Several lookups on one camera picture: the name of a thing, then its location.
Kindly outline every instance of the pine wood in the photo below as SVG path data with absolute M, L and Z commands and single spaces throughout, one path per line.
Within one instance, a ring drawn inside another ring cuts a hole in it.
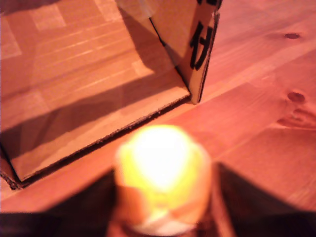
M 215 160 L 284 202 L 316 211 L 316 2 L 227 0 L 220 12 L 202 103 L 148 125 L 183 127 Z M 305 101 L 291 101 L 293 91 Z M 15 192 L 2 211 L 45 210 L 84 189 L 111 169 L 129 136 Z

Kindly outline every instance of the cardboard flap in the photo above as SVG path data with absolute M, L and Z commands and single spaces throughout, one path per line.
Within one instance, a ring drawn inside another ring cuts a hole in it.
M 221 0 L 144 0 L 152 23 L 186 83 L 200 101 Z

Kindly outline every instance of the glowing light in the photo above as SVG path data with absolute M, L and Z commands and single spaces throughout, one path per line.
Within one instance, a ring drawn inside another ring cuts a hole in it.
M 155 126 L 132 141 L 132 156 L 139 171 L 159 191 L 167 192 L 190 158 L 190 140 L 172 126 Z

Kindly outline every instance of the corrugated cardboard edge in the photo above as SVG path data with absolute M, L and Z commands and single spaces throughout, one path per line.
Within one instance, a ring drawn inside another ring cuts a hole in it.
M 222 6 L 222 2 L 223 0 L 219 0 L 217 2 L 217 6 L 214 12 L 211 12 L 211 14 L 214 14 L 214 28 L 213 28 L 213 33 L 212 33 L 212 37 L 211 37 L 211 43 L 210 43 L 210 47 L 207 53 L 207 58 L 206 58 L 206 62 L 205 62 L 205 66 L 203 68 L 203 73 L 202 73 L 202 77 L 200 80 L 196 80 L 197 84 L 199 84 L 197 87 L 199 88 L 198 91 L 192 91 L 192 89 L 190 89 L 190 85 L 188 84 L 187 80 L 185 79 L 185 77 L 183 76 L 183 74 L 181 73 L 181 70 L 179 69 L 179 66 L 175 65 L 175 69 L 177 71 L 177 73 L 179 74 L 179 76 L 182 78 L 182 81 L 184 82 L 184 84 L 186 85 L 188 91 L 191 94 L 191 102 L 194 104 L 198 104 L 201 99 L 202 99 L 202 94 L 203 94 L 203 89 L 204 89 L 204 84 L 205 84 L 205 80 L 206 80 L 206 76 L 207 76 L 207 71 L 208 71 L 208 67 L 209 67 L 209 61 L 210 61 L 210 57 L 211 57 L 211 52 L 214 46 L 214 41 L 215 41 L 215 36 L 216 36 L 216 32 L 217 32 L 217 27 L 218 27 L 218 22 L 219 22 L 219 9 Z M 164 42 L 164 40 L 162 39 L 161 35 L 159 34 L 159 30 L 157 29 L 157 27 L 155 26 L 152 18 L 149 18 L 151 21 L 151 24 L 155 30 L 155 32 L 157 33 L 160 42 L 162 43 L 162 45 L 166 48 L 168 47 L 168 44 Z
M 211 39 L 211 45 L 210 45 L 210 48 L 209 48 L 209 51 L 208 51 L 208 56 L 207 56 L 206 64 L 205 64 L 204 71 L 203 71 L 202 81 L 201 81 L 201 84 L 200 84 L 200 90 L 199 90 L 198 101 L 197 101 L 198 103 L 201 101 L 202 95 L 203 95 L 205 80 L 206 80 L 207 71 L 208 71 L 208 67 L 209 67 L 209 61 L 211 59 L 211 53 L 212 53 L 214 42 L 215 42 L 215 36 L 216 36 L 216 32 L 217 32 L 219 18 L 220 18 L 220 14 L 218 12 L 216 12 L 215 13 L 215 24 L 214 24 L 213 36 L 212 36 L 212 39 Z
M 90 145 L 76 151 L 75 153 L 64 157 L 63 159 L 52 163 L 51 165 L 38 170 L 37 172 L 33 173 L 32 175 L 29 175 L 27 177 L 25 177 L 25 179 L 23 181 L 20 181 L 19 178 L 17 177 L 17 175 L 14 172 L 13 167 L 9 164 L 6 155 L 3 152 L 3 155 L 1 155 L 1 177 L 3 177 L 3 179 L 10 185 L 10 187 L 13 190 L 16 189 L 22 189 L 27 187 L 28 185 L 32 184 L 33 182 L 51 174 L 54 171 L 57 171 L 58 169 L 60 169 L 63 166 L 66 166 L 68 164 L 70 164 L 71 162 L 75 161 L 78 158 L 81 158 L 82 156 L 84 156 L 86 153 L 88 153 L 89 149 L 94 150 L 97 149 L 97 145 L 105 145 L 105 143 L 107 142 L 111 142 L 111 138 L 115 139 L 115 136 L 122 136 L 126 133 L 128 133 L 129 129 L 133 129 L 135 126 L 139 125 L 142 122 L 145 122 L 146 120 L 150 119 L 151 117 L 155 117 L 158 116 L 159 114 L 163 113 L 164 110 L 167 110 L 169 108 L 172 108 L 172 106 L 176 106 L 178 103 L 181 103 L 181 101 L 185 100 L 186 98 L 189 97 L 189 94 L 183 97 L 180 97 L 172 102 L 170 102 L 169 104 L 164 105 L 163 107 L 159 108 L 158 110 L 156 110 L 155 112 L 152 112 L 146 116 L 143 116 L 141 118 L 139 118 L 138 120 L 112 132 L 111 134 L 105 136 L 102 139 L 99 139 L 97 141 L 95 141 L 94 143 L 91 143 Z
M 0 147 L 0 176 L 12 190 L 22 189 L 23 185 L 7 160 L 4 150 Z

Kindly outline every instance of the wood grain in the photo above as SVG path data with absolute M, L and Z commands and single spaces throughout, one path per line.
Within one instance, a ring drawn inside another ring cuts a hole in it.
M 223 1 L 202 103 L 183 104 L 147 125 L 183 127 L 215 160 L 284 202 L 315 211 L 316 137 L 304 126 L 316 114 L 316 2 L 303 2 Z M 3 199 L 3 211 L 45 210 L 83 190 L 111 169 L 131 134 Z

